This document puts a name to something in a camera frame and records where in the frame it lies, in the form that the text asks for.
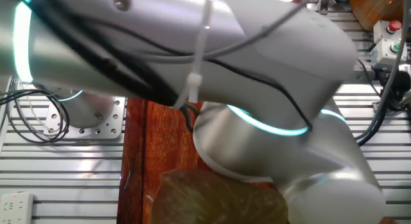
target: screw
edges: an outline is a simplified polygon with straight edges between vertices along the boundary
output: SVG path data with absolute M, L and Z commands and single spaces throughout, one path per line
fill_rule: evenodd
M 114 5 L 118 10 L 126 12 L 128 11 L 128 9 L 130 9 L 131 0 L 114 0 Z

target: brown bag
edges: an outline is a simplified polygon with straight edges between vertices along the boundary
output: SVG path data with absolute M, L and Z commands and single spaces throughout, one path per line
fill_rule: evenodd
M 287 219 L 286 202 L 274 189 L 176 169 L 161 174 L 151 224 L 286 224 Z

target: red emergency stop button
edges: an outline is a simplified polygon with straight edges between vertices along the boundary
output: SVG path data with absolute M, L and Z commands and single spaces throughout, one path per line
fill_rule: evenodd
M 399 21 L 391 21 L 388 25 L 387 32 L 390 34 L 394 34 L 396 31 L 400 30 L 402 27 L 401 22 Z

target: control box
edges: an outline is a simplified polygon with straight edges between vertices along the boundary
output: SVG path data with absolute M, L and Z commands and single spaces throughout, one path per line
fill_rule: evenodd
M 383 39 L 396 40 L 401 38 L 401 22 L 378 21 L 374 25 L 374 43 L 378 44 Z
M 399 41 L 383 39 L 371 51 L 371 65 L 377 68 L 390 69 L 394 65 L 399 49 Z M 399 64 L 407 62 L 408 51 L 404 47 Z

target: white cable tie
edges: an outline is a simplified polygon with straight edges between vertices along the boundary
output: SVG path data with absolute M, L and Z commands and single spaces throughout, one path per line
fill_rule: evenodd
M 201 63 L 203 62 L 204 51 L 206 50 L 207 36 L 210 30 L 211 14 L 213 13 L 213 1 L 205 0 L 203 7 L 203 16 L 200 24 L 200 31 L 197 35 L 195 44 L 195 54 L 193 61 L 193 70 L 188 74 L 186 84 L 173 108 L 180 109 L 184 106 L 186 99 L 192 103 L 198 102 L 198 90 L 201 86 L 203 77 L 200 74 Z
M 187 77 L 188 85 L 188 101 L 192 103 L 198 102 L 198 88 L 203 82 L 203 76 L 197 73 L 190 73 Z

